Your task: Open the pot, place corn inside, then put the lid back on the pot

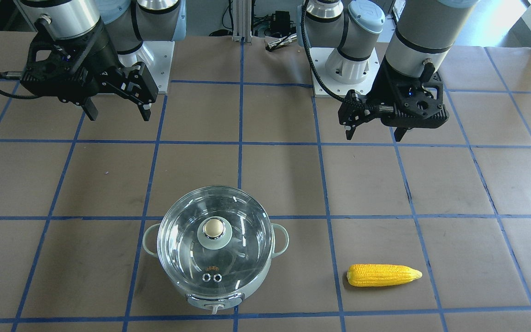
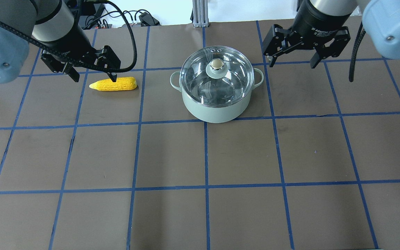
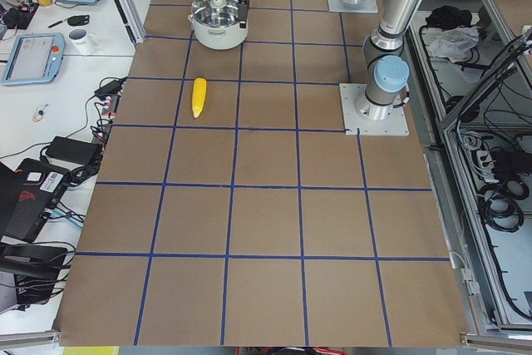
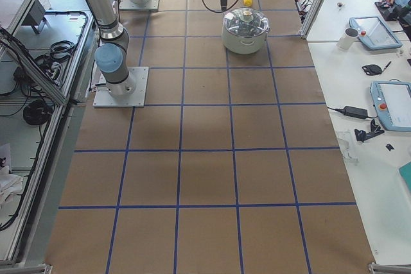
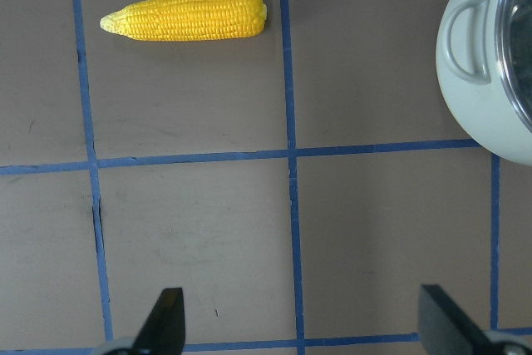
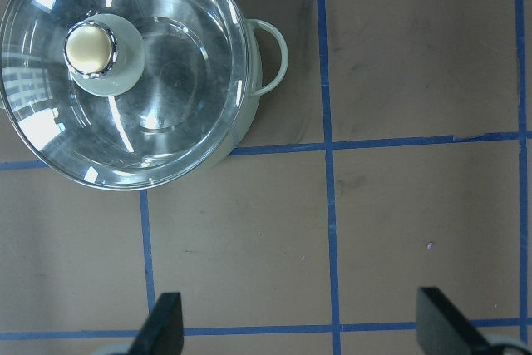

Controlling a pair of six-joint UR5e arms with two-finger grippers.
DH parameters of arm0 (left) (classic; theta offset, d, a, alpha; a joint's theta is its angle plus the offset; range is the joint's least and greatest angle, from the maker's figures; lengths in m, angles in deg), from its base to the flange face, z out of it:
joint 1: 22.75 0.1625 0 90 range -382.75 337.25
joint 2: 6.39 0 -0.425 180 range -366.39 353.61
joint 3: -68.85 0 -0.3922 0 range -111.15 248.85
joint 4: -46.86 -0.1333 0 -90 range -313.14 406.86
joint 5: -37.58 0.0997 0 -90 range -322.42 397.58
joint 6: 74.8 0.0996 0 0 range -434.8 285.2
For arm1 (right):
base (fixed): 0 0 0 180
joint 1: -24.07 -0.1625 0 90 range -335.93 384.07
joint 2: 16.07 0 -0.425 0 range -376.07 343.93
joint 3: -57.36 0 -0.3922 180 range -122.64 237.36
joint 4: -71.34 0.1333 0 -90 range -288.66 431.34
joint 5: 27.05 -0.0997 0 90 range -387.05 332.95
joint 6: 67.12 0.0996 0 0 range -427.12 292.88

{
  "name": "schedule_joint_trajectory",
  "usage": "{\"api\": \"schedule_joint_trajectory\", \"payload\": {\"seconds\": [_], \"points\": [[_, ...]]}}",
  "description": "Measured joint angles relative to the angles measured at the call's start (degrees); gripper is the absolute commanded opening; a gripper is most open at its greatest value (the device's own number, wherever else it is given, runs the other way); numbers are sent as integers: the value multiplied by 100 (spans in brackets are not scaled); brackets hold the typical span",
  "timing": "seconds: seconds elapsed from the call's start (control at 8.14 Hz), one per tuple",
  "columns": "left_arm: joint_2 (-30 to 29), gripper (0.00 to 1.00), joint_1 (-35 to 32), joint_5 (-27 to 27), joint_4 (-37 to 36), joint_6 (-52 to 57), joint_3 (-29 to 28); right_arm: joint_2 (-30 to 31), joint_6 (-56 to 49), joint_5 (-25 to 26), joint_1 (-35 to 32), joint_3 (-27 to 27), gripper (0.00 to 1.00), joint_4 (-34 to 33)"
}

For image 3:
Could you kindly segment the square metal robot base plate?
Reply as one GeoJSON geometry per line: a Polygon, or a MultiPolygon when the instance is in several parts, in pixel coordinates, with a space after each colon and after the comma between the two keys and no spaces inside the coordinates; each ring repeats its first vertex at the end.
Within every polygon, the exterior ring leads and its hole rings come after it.
{"type": "Polygon", "coordinates": [[[342,118],[346,135],[408,136],[401,97],[396,95],[388,106],[377,106],[366,98],[366,84],[342,83],[339,85],[342,118]]]}

